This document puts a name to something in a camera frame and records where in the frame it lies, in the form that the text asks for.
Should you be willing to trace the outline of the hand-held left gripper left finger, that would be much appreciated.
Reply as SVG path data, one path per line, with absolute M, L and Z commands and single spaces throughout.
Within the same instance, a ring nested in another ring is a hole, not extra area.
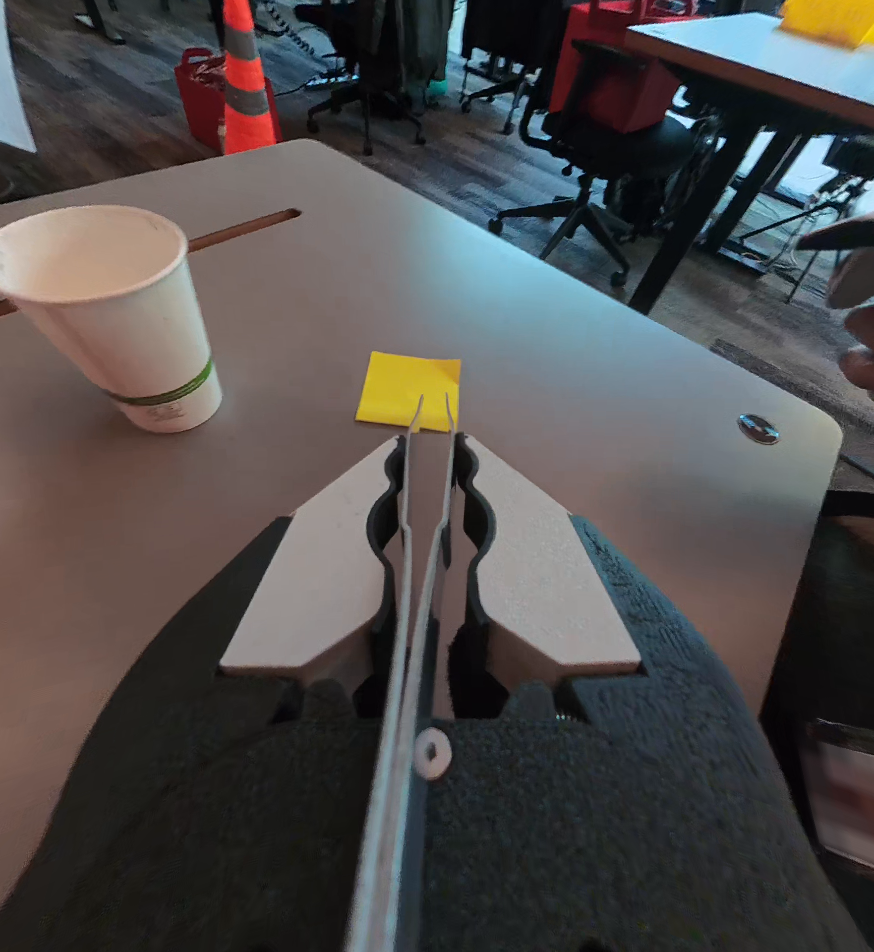
M 383 714 L 396 626 L 393 565 L 407 438 L 370 452 L 292 516 L 224 655 L 229 676 L 341 685 Z

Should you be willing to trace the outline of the long metal tweezers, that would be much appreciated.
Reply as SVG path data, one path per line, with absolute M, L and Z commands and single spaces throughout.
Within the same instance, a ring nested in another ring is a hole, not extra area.
M 405 545 L 404 573 L 373 781 L 343 945 L 347 951 L 419 949 L 427 796 L 431 780 L 442 775 L 451 759 L 449 741 L 432 724 L 443 585 L 452 561 L 450 523 L 457 433 L 449 394 L 444 395 L 444 401 L 449 447 L 442 512 L 430 542 L 415 615 L 411 614 L 411 438 L 423 398 L 419 398 L 407 431 L 399 510 Z

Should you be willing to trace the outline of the red container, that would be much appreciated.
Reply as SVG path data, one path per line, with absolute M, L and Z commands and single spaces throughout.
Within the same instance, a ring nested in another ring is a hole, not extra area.
M 186 49 L 174 69 L 181 103 L 192 136 L 218 154 L 225 154 L 225 62 L 226 54 L 204 47 Z M 284 140 L 270 81 L 268 97 L 281 143 Z

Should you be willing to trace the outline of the yellow parts bin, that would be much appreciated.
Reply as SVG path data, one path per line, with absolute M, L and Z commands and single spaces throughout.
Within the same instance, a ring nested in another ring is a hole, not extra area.
M 786 1 L 780 27 L 841 49 L 874 46 L 874 1 Z

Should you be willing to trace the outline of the white-topped desk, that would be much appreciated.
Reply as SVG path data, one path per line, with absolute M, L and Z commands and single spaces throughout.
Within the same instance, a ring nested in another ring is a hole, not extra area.
M 838 49 L 780 24 L 750 12 L 626 31 L 628 52 L 657 58 L 720 113 L 724 140 L 629 299 L 638 313 L 700 235 L 704 252 L 719 253 L 800 140 L 874 132 L 874 47 Z

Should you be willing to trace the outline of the jacket-draped office chair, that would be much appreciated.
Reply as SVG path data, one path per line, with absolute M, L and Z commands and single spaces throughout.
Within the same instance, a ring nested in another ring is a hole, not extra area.
M 293 10 L 300 22 L 324 31 L 334 53 L 344 60 L 347 73 L 357 75 L 308 110 L 307 132 L 318 134 L 319 115 L 338 114 L 345 106 L 357 103 L 363 122 L 364 156 L 374 151 L 371 118 L 375 108 L 383 108 L 387 118 L 412 125 L 415 145 L 424 146 L 423 126 L 412 101 L 419 91 L 425 103 L 429 83 L 445 78 L 454 3 L 324 1 L 297 4 Z

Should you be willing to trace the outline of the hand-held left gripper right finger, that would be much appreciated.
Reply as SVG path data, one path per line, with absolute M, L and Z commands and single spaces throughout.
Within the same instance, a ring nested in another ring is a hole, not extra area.
M 526 684 L 638 673 L 642 658 L 572 514 L 471 435 L 454 480 L 474 553 L 452 641 L 455 718 L 497 718 Z

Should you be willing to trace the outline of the yellow sticky note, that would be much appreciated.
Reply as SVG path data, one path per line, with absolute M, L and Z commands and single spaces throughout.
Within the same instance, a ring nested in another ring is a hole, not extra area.
M 373 351 L 355 415 L 357 422 L 418 433 L 460 426 L 459 359 L 425 359 Z

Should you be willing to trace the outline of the black swivel office chair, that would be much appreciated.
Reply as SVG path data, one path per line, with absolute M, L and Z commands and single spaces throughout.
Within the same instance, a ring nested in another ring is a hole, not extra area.
M 631 265 L 621 249 L 621 241 L 632 241 L 641 232 L 640 223 L 614 218 L 607 208 L 596 207 L 590 198 L 594 181 L 613 186 L 623 179 L 663 186 L 673 174 L 680 172 L 690 159 L 694 140 L 684 125 L 667 113 L 663 121 L 644 130 L 623 134 L 604 125 L 597 125 L 584 111 L 583 102 L 594 88 L 597 68 L 612 58 L 634 58 L 624 51 L 592 41 L 573 41 L 583 56 L 579 69 L 560 113 L 547 111 L 541 124 L 543 137 L 530 134 L 529 125 L 535 113 L 548 104 L 560 54 L 550 54 L 529 94 L 519 125 L 521 140 L 532 149 L 545 151 L 565 164 L 562 173 L 580 172 L 576 197 L 557 197 L 542 205 L 506 208 L 489 220 L 492 234 L 501 235 L 506 219 L 562 219 L 538 257 L 546 259 L 562 241 L 570 240 L 579 228 L 585 228 L 618 265 L 610 276 L 615 290 L 623 289 Z

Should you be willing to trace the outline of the white paper cup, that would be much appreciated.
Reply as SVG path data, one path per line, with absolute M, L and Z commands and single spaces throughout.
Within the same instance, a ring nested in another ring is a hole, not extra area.
M 142 208 L 58 208 L 0 229 L 0 294 L 135 426 L 181 433 L 222 389 L 180 227 Z

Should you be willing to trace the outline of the person's dark pants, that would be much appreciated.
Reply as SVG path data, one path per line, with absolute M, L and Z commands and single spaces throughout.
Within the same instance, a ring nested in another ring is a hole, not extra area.
M 818 846 L 800 757 L 815 720 L 874 733 L 873 493 L 828 492 L 759 719 L 821 865 L 874 950 L 874 874 Z

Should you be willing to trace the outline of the orange traffic cone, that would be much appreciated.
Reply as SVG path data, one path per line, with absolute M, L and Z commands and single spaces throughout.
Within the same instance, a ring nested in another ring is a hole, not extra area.
M 275 146 L 276 129 L 268 85 L 247 1 L 223 3 L 225 62 L 225 154 Z

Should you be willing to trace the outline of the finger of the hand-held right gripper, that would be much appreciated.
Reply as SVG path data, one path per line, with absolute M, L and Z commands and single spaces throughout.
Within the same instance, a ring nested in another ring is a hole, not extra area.
M 845 310 L 874 298 L 874 248 L 859 248 L 835 268 L 827 285 L 826 304 Z
M 800 237 L 798 249 L 852 251 L 874 248 L 874 211 L 843 218 Z

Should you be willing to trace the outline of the red bag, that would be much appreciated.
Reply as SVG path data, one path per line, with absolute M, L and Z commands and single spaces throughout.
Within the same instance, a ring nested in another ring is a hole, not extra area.
M 573 41 L 592 41 L 623 53 L 629 28 L 692 20 L 697 13 L 697 1 L 587 2 L 572 6 L 548 111 L 563 110 L 583 64 L 583 56 Z M 678 79 L 657 58 L 612 58 L 610 63 L 597 68 L 595 85 L 583 102 L 583 111 L 597 125 L 615 132 L 639 132 L 664 120 L 679 86 Z

